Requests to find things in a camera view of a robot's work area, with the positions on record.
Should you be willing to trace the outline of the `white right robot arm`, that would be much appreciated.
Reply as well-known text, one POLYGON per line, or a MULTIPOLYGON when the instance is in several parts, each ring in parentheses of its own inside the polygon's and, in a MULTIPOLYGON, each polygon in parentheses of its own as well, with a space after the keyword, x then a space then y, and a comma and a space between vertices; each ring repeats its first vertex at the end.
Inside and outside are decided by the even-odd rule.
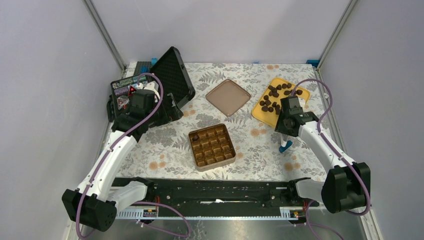
POLYGON ((293 206, 306 199, 323 203, 330 213, 353 212, 364 207, 360 215, 371 207, 371 170, 364 162, 356 162, 335 144, 323 131, 318 117, 305 112, 297 96, 280 100, 281 110, 275 131, 281 134, 279 151, 283 153, 291 145, 289 137, 299 137, 312 150, 324 167, 325 181, 308 177, 289 181, 287 201, 293 206))

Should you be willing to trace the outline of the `long metal tongs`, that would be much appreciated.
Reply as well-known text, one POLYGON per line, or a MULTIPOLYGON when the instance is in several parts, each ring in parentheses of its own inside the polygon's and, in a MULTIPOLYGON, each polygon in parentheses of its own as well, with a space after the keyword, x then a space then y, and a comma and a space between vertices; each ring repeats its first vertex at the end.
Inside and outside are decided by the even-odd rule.
POLYGON ((281 138, 280 138, 280 146, 281 147, 286 147, 288 144, 288 136, 285 134, 281 134, 281 138))

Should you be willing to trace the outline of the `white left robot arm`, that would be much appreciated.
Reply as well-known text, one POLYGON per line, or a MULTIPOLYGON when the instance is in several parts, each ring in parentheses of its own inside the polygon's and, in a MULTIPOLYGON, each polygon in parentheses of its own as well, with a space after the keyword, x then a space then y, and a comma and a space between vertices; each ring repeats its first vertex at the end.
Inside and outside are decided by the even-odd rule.
POLYGON ((152 204, 155 192, 147 183, 131 180, 111 192, 124 159, 150 128, 179 120, 182 111, 174 96, 166 93, 159 80, 127 85, 128 95, 114 96, 117 116, 106 146, 88 175, 75 190, 64 191, 61 200, 71 221, 105 232, 118 213, 140 202, 152 204))

